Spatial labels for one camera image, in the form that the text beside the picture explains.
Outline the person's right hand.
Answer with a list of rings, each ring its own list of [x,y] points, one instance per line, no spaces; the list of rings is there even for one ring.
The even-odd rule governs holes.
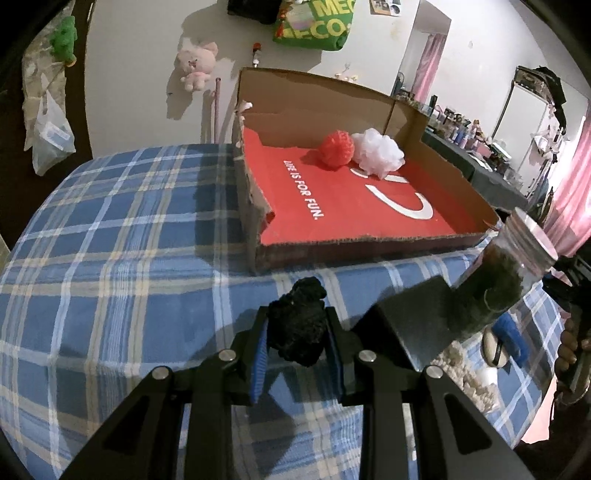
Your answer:
[[[559,384],[559,401],[571,406],[581,401],[590,389],[590,332],[585,333],[579,321],[570,318],[560,337],[555,373]]]

